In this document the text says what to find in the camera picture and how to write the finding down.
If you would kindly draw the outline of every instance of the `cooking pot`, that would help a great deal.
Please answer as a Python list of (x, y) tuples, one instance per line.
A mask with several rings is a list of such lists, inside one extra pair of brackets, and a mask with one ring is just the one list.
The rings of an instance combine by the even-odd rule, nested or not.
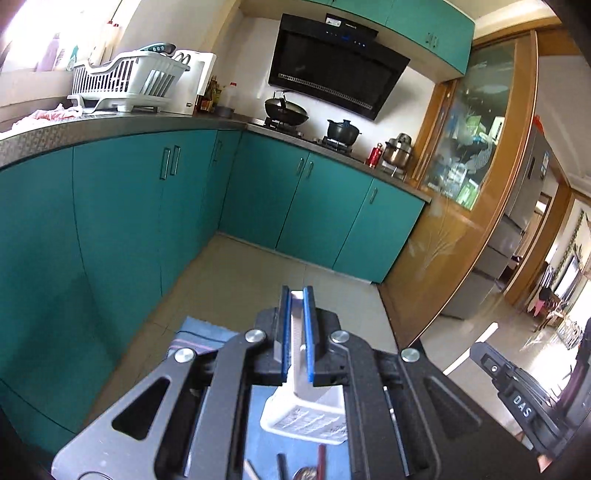
[(292, 127), (301, 125), (308, 120), (308, 114), (298, 104), (288, 102), (285, 99), (285, 92), (278, 91), (273, 93), (273, 98), (265, 100), (265, 112), (271, 120), (277, 120), (279, 122), (286, 123)]
[(349, 120), (343, 120), (340, 123), (329, 120), (329, 130), (326, 136), (350, 147), (359, 136), (359, 128), (351, 125)]
[(412, 139), (407, 134), (400, 134), (397, 138), (391, 138), (386, 142), (382, 160), (404, 171), (413, 151), (411, 142)]

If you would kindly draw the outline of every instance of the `stainless steel refrigerator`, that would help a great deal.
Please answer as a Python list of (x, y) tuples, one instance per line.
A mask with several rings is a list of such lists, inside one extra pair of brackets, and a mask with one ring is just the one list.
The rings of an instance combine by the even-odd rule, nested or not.
[(544, 135), (532, 127), (504, 214), (474, 268), (441, 312), (443, 315), (467, 319), (478, 311), (525, 234), (553, 156)]

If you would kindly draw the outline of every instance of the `countertop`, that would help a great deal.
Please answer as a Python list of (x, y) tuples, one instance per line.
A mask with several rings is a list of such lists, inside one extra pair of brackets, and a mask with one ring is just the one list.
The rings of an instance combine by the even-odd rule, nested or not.
[(39, 128), (24, 132), (0, 133), (0, 168), (59, 148), (124, 135), (197, 129), (247, 130), (329, 157), (384, 183), (393, 185), (426, 203), (431, 202), (429, 195), (391, 177), (386, 172), (369, 168), (359, 160), (324, 148), (314, 142), (295, 138), (256, 124), (260, 122), (241, 115), (235, 115), (232, 119), (208, 114), (187, 116), (164, 112), (101, 112), (83, 115), (78, 118), (44, 124)]

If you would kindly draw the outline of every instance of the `dish rack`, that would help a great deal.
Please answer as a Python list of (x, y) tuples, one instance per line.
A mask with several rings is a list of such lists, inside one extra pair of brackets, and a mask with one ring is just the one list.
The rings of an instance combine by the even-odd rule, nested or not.
[(168, 103), (178, 79), (188, 70), (186, 63), (151, 51), (123, 52), (100, 67), (83, 61), (74, 65), (68, 98), (76, 100), (85, 113), (115, 107), (119, 112), (130, 112), (134, 106), (159, 108)]

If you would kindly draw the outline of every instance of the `teal cabinet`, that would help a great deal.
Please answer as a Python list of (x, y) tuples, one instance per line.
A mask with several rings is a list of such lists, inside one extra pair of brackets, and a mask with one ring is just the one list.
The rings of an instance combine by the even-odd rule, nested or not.
[(74, 148), (80, 250), (119, 358), (161, 297), (160, 205), (170, 134), (134, 135)]
[(160, 265), (163, 294), (203, 248), (200, 214), (217, 130), (164, 134), (169, 167), (160, 206)]
[(238, 146), (220, 230), (275, 248), (309, 152), (244, 133)]
[(205, 246), (216, 232), (222, 216), (223, 201), (242, 132), (218, 131), (212, 155), (202, 208), (199, 244)]
[(332, 268), (370, 184), (366, 174), (311, 153), (277, 250)]
[(0, 171), (0, 378), (76, 432), (117, 356), (80, 256), (72, 153)]
[(424, 202), (373, 179), (334, 270), (380, 283), (404, 246)]
[(2, 382), (0, 382), (0, 407), (23, 443), (37, 454), (34, 459), (39, 462), (49, 461), (74, 438), (72, 432), (43, 416)]
[(435, 22), (430, 50), (449, 65), (466, 73), (474, 37), (474, 22), (443, 1), (433, 3), (431, 16)]
[(326, 4), (385, 25), (392, 0), (328, 0)]
[(466, 73), (474, 22), (444, 0), (394, 0), (385, 26)]

